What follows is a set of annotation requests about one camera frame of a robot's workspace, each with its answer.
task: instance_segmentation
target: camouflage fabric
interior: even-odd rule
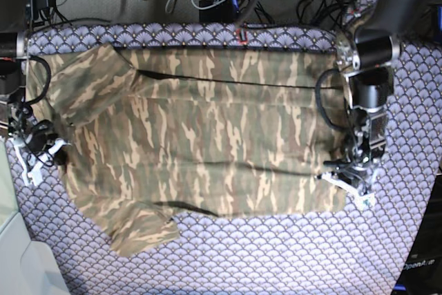
[[[69,139],[70,197],[130,256],[179,236],[183,209],[240,217],[336,211],[345,193],[315,181],[342,136],[316,111],[331,55],[238,50],[123,50],[52,55],[38,118]],[[152,78],[142,71],[169,75]],[[323,87],[342,123],[339,78]],[[34,97],[45,80],[33,64]]]

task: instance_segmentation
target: camouflage shirt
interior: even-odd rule
[[[123,256],[179,236],[184,210],[240,217],[335,211],[345,193],[314,175],[342,140],[315,107],[331,55],[245,50],[124,50],[45,57],[35,115],[72,146],[67,191]],[[149,75],[151,71],[166,76]],[[28,97],[45,80],[33,64]],[[342,122],[339,81],[323,87]]]

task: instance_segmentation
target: patterned tablecloth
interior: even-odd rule
[[[361,0],[366,6],[373,0]],[[81,51],[111,42],[127,48],[239,47],[231,26],[129,25],[49,30],[34,54]],[[333,34],[306,28],[262,30],[249,48],[333,52]],[[69,200],[55,169],[25,187],[8,144],[15,188],[33,240],[52,248],[72,294],[389,294],[425,212],[442,156],[442,52],[407,42],[389,100],[388,153],[376,183],[378,204],[360,212],[213,219],[176,218],[182,237],[131,258]]]

